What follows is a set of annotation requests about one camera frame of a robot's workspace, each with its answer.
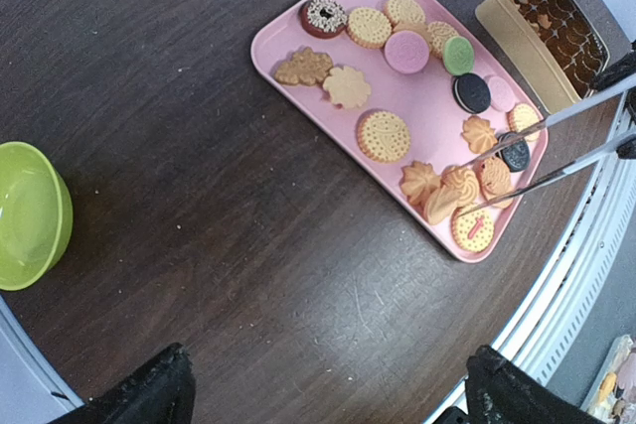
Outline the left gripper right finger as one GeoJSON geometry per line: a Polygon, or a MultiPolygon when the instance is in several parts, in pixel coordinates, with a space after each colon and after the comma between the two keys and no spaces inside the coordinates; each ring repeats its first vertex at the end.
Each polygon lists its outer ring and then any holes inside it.
{"type": "Polygon", "coordinates": [[[466,361],[465,397],[471,423],[597,423],[560,399],[489,346],[466,361]]]}

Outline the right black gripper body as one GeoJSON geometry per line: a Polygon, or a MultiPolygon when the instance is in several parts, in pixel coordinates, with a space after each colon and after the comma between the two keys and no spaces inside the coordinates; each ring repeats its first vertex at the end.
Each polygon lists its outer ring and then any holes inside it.
{"type": "MultiPolygon", "coordinates": [[[[599,73],[593,79],[593,88],[596,91],[602,91],[619,81],[625,79],[627,76],[635,73],[635,42],[631,44],[631,51],[627,53],[622,59],[615,64],[607,68],[605,71],[599,73]]],[[[634,159],[635,158],[635,141],[627,142],[625,145],[620,146],[617,149],[617,155],[619,159],[634,159]]]]}

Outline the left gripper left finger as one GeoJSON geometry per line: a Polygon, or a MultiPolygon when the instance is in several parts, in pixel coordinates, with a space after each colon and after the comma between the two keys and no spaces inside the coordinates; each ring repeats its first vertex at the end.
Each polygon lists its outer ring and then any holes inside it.
{"type": "Polygon", "coordinates": [[[174,343],[113,388],[57,423],[190,423],[195,376],[186,348],[174,343]]]}

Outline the metal serving tongs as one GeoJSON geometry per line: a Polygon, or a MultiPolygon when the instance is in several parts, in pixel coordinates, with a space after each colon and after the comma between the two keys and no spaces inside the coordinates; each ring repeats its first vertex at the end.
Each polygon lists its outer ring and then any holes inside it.
{"type": "MultiPolygon", "coordinates": [[[[590,96],[574,106],[555,113],[544,120],[535,123],[528,128],[518,132],[512,133],[505,141],[501,141],[493,146],[491,149],[482,153],[478,157],[469,161],[465,166],[472,166],[475,163],[484,162],[486,159],[494,156],[497,152],[502,151],[508,147],[512,147],[522,139],[526,139],[529,135],[540,132],[545,139],[549,140],[549,148],[553,148],[553,138],[556,137],[556,144],[558,146],[564,146],[566,155],[570,155],[571,140],[567,137],[568,131],[563,127],[559,127],[558,124],[573,118],[574,116],[590,110],[601,103],[611,99],[614,96],[619,95],[623,98],[626,93],[635,87],[635,74],[632,73],[615,84],[603,89],[599,93],[590,96]]],[[[469,213],[478,212],[484,208],[493,207],[507,200],[515,199],[526,193],[534,190],[538,190],[549,186],[557,181],[564,179],[565,177],[576,174],[577,172],[591,166],[601,159],[613,156],[619,160],[634,160],[635,159],[635,128],[631,128],[623,133],[620,133],[613,138],[606,140],[599,146],[591,149],[590,151],[580,155],[577,158],[571,156],[569,162],[546,173],[542,177],[533,176],[533,180],[526,186],[518,187],[511,193],[505,193],[494,197],[491,200],[482,202],[477,206],[471,206],[464,209],[459,215],[464,216],[469,213]]]]}

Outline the swirl cookie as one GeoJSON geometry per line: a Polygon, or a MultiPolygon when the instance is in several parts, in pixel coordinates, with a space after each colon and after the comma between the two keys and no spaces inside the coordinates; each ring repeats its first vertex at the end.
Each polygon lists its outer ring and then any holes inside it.
{"type": "Polygon", "coordinates": [[[427,223],[437,225],[458,208],[460,199],[460,190],[442,185],[428,197],[423,207],[422,216],[427,223]]]}

